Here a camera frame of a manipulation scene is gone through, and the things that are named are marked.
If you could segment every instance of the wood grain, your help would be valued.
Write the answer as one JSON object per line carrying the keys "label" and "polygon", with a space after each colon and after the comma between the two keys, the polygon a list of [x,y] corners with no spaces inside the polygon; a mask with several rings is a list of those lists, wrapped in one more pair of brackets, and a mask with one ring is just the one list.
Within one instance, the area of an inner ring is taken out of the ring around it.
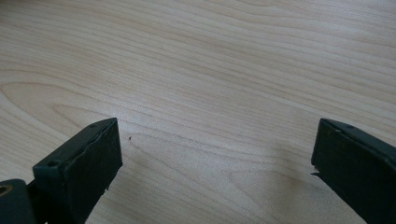
{"label": "wood grain", "polygon": [[318,120],[396,145],[391,0],[0,1],[0,177],[117,117],[88,223],[363,223],[313,177]]}

